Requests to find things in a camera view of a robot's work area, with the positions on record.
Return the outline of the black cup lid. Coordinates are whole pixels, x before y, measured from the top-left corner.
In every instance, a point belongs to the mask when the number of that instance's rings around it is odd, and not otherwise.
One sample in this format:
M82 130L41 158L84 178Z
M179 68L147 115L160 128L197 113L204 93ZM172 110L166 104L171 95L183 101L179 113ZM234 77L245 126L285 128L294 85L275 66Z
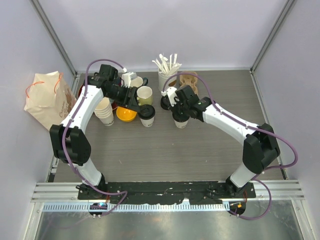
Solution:
M144 104L139 107L138 116L143 120L150 120L156 114L155 108L150 104Z

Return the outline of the cardboard cup carrier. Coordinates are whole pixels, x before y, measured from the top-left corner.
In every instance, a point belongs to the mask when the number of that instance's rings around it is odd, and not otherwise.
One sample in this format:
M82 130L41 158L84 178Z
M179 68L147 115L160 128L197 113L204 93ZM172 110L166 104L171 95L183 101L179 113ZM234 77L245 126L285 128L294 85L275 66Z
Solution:
M186 71L186 73L188 74L181 74L179 76L179 85L181 87L186 85L191 86L192 90L197 95L198 94L198 88L197 88L198 74L195 71Z

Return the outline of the stack of black lids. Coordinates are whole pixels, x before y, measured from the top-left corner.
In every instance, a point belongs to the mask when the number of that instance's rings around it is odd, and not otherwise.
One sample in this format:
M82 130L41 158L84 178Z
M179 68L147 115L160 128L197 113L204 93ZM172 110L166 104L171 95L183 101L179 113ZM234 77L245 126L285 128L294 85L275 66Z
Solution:
M171 103L170 100L166 97L163 96L160 100L160 106L162 109L166 110L166 111L170 111L171 110Z

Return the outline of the white paper cup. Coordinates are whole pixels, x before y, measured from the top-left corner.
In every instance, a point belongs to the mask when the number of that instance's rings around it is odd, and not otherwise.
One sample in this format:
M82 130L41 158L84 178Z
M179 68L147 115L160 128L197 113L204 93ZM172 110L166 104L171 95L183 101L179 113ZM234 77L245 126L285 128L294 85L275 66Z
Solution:
M154 117L150 118L150 119L143 119L143 118L140 118L140 121L142 123L142 125L144 127L151 127L153 124L154 124Z
M174 123L175 126L179 129L184 129L188 124L189 118L175 118Z

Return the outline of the stack of white paper cups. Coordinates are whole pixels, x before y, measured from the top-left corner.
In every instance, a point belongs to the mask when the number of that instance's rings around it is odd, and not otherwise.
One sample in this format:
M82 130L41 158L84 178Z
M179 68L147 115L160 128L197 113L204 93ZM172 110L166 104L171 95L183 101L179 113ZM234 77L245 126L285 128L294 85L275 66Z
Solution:
M107 127L113 125L114 114L109 98L104 97L94 109L95 116Z

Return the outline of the brown paper bag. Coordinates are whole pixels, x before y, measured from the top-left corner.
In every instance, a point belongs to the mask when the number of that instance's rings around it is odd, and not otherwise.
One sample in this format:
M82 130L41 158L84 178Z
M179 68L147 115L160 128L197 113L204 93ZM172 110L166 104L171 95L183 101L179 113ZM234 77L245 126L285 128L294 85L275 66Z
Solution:
M36 73L26 90L24 110L47 130L60 125L69 115L77 99L59 71Z

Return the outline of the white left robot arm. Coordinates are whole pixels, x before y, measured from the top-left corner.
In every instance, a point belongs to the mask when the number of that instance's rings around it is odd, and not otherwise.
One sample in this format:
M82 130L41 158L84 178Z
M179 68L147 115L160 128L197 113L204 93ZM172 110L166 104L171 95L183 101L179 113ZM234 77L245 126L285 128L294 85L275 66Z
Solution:
M137 87L131 87L131 80L137 78L135 72L119 75L111 65L102 64L99 72L85 75L84 86L74 107L59 124L52 125L49 134L54 156L68 164L82 180L82 187L89 190L93 198L100 200L107 194L107 184L103 174L91 160L91 145L85 131L95 108L107 97L120 107L139 113Z

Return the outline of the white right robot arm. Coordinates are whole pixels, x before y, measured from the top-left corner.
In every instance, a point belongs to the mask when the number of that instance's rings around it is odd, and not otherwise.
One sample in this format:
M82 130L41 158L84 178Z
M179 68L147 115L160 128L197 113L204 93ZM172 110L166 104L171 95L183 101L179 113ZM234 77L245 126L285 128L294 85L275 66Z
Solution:
M213 125L238 141L242 147L242 163L225 181L225 192L236 198L245 185L261 174L281 153L273 128L264 123L253 124L226 111L208 97L200 99L188 85L162 91L162 103L172 112L176 122L190 118Z

